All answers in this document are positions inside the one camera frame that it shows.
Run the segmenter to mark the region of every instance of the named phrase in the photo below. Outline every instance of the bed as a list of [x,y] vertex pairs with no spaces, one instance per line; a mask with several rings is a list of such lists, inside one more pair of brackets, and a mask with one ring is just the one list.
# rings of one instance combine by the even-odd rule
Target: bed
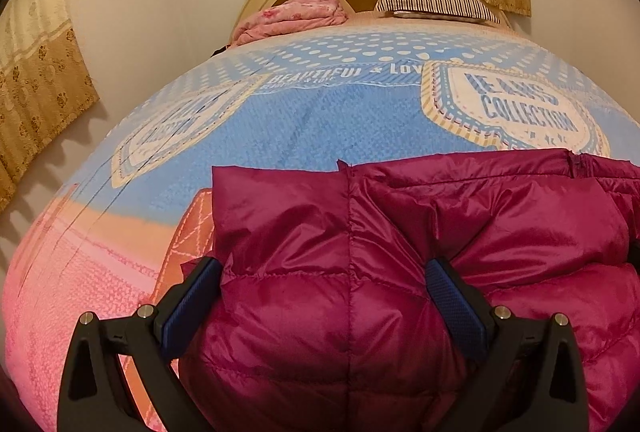
[[[285,1],[248,0],[238,22]],[[235,47],[139,105],[25,235],[2,300],[6,364],[43,430],[56,428],[78,316],[155,303],[212,248],[211,165],[328,171],[338,159],[549,147],[640,164],[638,124],[500,11],[495,27],[374,18],[376,0],[341,2],[344,25]]]

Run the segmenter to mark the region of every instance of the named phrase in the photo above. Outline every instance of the blue gripper pad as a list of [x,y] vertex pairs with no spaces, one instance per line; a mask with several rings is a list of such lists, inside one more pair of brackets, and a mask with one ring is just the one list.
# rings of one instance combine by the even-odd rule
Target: blue gripper pad
[[180,358],[186,352],[213,302],[220,296],[221,275],[220,262],[202,258],[185,281],[167,291],[158,304],[160,315],[165,308],[170,311],[166,317],[156,319],[159,324],[156,337],[160,341],[162,357],[167,362]]
[[424,280],[455,345],[465,358],[482,362],[488,353],[487,330],[456,282],[437,259],[427,262]]

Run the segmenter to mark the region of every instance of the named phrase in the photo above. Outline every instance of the down jacket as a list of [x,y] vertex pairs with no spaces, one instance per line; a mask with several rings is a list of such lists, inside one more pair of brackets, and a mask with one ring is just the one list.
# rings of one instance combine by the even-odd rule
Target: down jacket
[[605,431],[640,382],[639,207],[640,169],[559,149],[214,168],[222,298],[180,378],[220,432],[431,431],[468,374],[424,285],[444,257],[493,305],[570,317]]

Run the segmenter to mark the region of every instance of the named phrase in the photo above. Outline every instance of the pink floral blanket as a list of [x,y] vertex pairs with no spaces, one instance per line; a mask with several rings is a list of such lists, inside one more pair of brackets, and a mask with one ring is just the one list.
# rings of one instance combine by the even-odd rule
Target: pink floral blanket
[[346,21],[347,15],[339,0],[289,0],[245,19],[234,31],[231,47],[279,34],[337,26]]

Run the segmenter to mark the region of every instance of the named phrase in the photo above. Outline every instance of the silver screw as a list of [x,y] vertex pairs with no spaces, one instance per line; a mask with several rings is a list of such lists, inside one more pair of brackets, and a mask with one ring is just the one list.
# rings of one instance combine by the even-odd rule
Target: silver screw
[[562,313],[556,314],[556,316],[554,316],[554,320],[559,326],[564,327],[569,325],[569,318],[567,318],[567,316],[563,315]]
[[88,323],[91,323],[92,320],[94,320],[94,314],[91,311],[87,311],[86,313],[82,313],[80,315],[80,323],[82,323],[82,325],[87,325]]
[[156,309],[156,308],[151,306],[151,305],[149,305],[149,304],[145,304],[145,305],[140,306],[138,308],[138,310],[136,311],[136,314],[140,318],[148,318],[149,316],[151,316],[154,313],[154,309]]
[[511,318],[511,310],[507,306],[494,307],[494,315],[500,320],[508,320]]

